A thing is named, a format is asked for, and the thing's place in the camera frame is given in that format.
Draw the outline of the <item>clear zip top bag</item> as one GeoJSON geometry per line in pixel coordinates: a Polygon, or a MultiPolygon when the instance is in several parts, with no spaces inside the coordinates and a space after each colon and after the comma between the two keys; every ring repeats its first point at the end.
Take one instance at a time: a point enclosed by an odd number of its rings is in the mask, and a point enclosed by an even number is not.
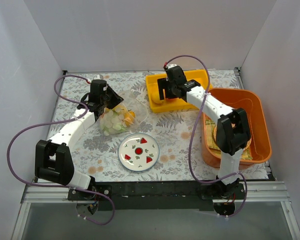
{"type": "Polygon", "coordinates": [[[137,99],[134,91],[121,91],[119,95],[124,101],[113,109],[105,107],[104,113],[99,118],[100,132],[105,136],[136,130],[148,117],[146,106],[137,99]],[[124,114],[128,111],[135,113],[134,124],[130,126],[123,121],[124,114]]]}

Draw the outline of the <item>wrinkled fake yellow lemon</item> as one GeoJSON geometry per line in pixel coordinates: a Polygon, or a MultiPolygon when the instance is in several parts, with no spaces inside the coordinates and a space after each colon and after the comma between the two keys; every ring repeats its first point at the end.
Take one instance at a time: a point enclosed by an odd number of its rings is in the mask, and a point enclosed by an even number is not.
{"type": "Polygon", "coordinates": [[[128,111],[124,114],[123,122],[127,125],[133,125],[135,121],[135,113],[133,111],[128,111]]]}

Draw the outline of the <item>fake orange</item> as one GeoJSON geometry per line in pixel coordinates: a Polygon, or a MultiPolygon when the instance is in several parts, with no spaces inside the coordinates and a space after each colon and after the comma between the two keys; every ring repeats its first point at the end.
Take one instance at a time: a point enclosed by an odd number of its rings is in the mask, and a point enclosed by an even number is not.
{"type": "Polygon", "coordinates": [[[153,98],[153,101],[154,101],[157,105],[162,105],[162,104],[164,104],[164,102],[165,102],[165,100],[164,100],[164,99],[160,99],[159,96],[155,96],[155,97],[153,98]]]}

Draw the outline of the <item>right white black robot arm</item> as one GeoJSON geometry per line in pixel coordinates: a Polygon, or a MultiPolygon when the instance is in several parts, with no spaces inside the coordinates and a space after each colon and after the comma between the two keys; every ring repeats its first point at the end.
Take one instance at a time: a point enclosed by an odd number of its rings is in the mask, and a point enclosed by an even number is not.
{"type": "Polygon", "coordinates": [[[221,152],[220,167],[215,180],[208,182],[208,193],[227,199],[239,185],[241,156],[251,131],[243,108],[232,108],[212,96],[207,87],[196,80],[187,80],[183,69],[165,64],[166,77],[157,80],[159,98],[182,99],[208,116],[216,126],[216,144],[221,152]]]}

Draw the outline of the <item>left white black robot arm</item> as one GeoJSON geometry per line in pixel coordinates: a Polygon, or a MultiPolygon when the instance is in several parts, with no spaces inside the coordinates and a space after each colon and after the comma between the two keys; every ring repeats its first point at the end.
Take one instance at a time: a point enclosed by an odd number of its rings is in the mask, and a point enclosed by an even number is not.
{"type": "Polygon", "coordinates": [[[71,151],[77,141],[104,114],[113,109],[123,98],[97,75],[90,83],[90,90],[80,100],[72,118],[48,140],[40,140],[35,147],[35,176],[63,186],[79,189],[85,200],[96,196],[93,177],[75,170],[71,151]]]}

